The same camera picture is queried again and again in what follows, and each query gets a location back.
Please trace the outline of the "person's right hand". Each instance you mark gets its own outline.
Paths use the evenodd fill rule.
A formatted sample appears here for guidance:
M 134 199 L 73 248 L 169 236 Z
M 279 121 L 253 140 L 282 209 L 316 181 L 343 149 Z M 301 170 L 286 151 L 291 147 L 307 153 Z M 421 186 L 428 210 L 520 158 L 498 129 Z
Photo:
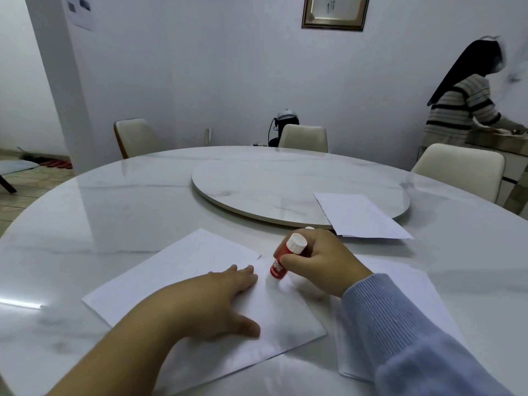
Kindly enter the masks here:
M 315 262 L 310 272 L 292 273 L 309 280 L 327 294 L 341 298 L 351 286 L 373 275 L 373 272 L 328 230 L 298 229 L 291 232 L 276 248 L 274 258 L 279 248 L 293 233 L 299 233 L 307 239 L 307 247 L 300 255 L 311 257 Z

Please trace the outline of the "person's left hand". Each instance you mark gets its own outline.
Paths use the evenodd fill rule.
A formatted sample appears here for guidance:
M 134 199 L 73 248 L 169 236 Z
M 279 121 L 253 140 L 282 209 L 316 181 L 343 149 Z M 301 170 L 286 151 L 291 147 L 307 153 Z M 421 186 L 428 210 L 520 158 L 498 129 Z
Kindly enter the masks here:
M 169 326 L 179 339 L 231 335 L 231 313 L 236 312 L 233 301 L 257 281 L 254 266 L 239 269 L 233 265 L 220 273 L 210 272 L 165 287 L 161 300 Z

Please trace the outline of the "red glue stick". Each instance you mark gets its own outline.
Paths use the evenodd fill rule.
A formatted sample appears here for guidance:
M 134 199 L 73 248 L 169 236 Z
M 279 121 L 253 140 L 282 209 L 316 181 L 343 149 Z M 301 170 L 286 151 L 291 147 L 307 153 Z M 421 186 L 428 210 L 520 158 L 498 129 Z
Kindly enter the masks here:
M 270 274 L 274 279 L 283 279 L 288 270 L 281 263 L 281 257 L 287 254 L 300 255 L 307 247 L 307 239 L 299 233 L 293 233 L 276 253 L 274 263 L 270 267 Z

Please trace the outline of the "white paper sheet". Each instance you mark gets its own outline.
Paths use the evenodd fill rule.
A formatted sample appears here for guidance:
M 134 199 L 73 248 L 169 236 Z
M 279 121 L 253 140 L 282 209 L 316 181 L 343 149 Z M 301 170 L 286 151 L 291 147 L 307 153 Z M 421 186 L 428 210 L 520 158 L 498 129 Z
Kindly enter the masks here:
M 232 265 L 253 265 L 261 254 L 199 229 L 84 296 L 83 303 L 115 326 L 142 300 L 163 287 Z
M 226 335 L 215 340 L 183 339 L 168 354 L 155 386 L 155 394 L 171 396 L 256 365 L 326 335 L 288 277 L 275 280 L 269 274 L 272 260 L 242 258 L 208 271 L 223 271 L 230 265 L 254 266 L 257 283 L 236 296 L 233 308 L 257 322 L 258 339 Z
M 334 232 L 347 238 L 410 240 L 413 236 L 360 194 L 313 194 Z
M 367 255 L 358 255 L 357 258 L 373 273 L 387 274 L 428 319 L 467 347 L 459 327 L 425 272 L 404 263 Z M 356 329 L 345 318 L 341 300 L 333 296 L 330 300 L 340 375 L 372 383 L 373 369 Z

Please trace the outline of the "person's right forearm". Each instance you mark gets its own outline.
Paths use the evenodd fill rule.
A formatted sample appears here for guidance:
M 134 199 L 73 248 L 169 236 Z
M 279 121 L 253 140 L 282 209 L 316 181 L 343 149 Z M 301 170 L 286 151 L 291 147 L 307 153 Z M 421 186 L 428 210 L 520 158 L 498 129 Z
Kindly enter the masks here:
M 514 396 L 383 273 L 341 295 L 373 369 L 376 396 Z

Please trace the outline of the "person's left forearm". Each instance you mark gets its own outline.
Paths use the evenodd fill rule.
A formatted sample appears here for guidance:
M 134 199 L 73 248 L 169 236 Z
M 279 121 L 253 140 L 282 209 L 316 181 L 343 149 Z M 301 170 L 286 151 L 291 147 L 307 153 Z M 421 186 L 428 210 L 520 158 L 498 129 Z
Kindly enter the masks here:
M 152 396 L 169 352 L 188 334 L 189 285 L 140 302 L 45 396 Z

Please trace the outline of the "round marble turntable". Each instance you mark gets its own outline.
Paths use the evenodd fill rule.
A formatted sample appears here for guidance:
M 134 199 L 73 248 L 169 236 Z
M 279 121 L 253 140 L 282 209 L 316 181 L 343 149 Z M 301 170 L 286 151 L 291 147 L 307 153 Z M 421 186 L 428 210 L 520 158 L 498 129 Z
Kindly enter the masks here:
M 396 219 L 410 197 L 379 165 L 329 153 L 239 153 L 200 163 L 192 183 L 210 202 L 248 218 L 331 229 L 314 193 L 362 194 Z

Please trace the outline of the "cream upholstered chair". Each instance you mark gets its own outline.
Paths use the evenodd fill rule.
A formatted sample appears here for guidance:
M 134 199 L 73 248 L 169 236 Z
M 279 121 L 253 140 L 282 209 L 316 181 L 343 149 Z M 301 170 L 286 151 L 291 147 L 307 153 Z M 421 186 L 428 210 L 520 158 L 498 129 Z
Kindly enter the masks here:
M 326 129 L 322 126 L 288 124 L 282 130 L 278 147 L 328 153 Z
M 425 150 L 411 172 L 495 203 L 506 161 L 498 152 L 445 144 Z

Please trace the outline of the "black headset device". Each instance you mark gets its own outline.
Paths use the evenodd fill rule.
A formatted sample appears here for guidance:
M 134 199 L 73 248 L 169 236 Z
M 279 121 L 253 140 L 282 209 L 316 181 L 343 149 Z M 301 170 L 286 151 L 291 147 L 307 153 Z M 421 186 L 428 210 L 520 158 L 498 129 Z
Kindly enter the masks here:
M 286 109 L 283 112 L 280 112 L 277 114 L 277 116 L 272 119 L 272 122 L 269 126 L 268 130 L 268 147 L 278 147 L 282 133 L 284 128 L 287 125 L 299 125 L 299 117 L 296 113 L 294 113 L 292 110 Z M 275 138 L 271 138 L 271 132 L 276 131 L 277 136 Z

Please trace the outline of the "cream chair with wooden back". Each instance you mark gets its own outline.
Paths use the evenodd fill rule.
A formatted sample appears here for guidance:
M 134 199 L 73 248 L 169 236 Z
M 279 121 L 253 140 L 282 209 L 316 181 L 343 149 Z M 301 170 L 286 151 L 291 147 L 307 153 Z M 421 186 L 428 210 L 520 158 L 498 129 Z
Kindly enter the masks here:
M 142 118 L 116 121 L 114 134 L 123 159 L 165 150 L 153 128 Z

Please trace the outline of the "red slippers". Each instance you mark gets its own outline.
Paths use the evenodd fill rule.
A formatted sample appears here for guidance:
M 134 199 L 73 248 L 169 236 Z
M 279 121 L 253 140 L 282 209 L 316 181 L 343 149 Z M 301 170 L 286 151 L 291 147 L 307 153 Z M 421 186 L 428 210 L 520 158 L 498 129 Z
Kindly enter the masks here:
M 45 157 L 45 156 L 33 155 L 29 153 L 24 153 L 20 157 L 20 159 L 33 162 L 33 163 L 36 163 L 37 165 L 49 167 L 49 168 L 68 169 L 68 170 L 71 170 L 73 168 L 71 161 L 68 159 Z

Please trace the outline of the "grey chair with black leg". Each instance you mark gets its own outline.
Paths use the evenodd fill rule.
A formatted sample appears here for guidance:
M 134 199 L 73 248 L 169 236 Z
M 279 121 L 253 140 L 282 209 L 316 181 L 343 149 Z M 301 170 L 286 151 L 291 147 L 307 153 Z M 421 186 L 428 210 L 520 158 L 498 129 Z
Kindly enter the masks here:
M 3 176 L 37 167 L 39 164 L 27 160 L 0 160 L 0 186 L 9 194 L 17 193 L 17 190 Z

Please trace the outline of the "framed wall picture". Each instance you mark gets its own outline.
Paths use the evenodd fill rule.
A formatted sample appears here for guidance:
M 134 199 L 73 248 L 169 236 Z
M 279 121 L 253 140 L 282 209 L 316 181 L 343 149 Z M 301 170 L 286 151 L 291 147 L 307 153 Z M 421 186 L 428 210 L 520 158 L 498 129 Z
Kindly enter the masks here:
M 362 32 L 370 0 L 305 0 L 303 29 Z

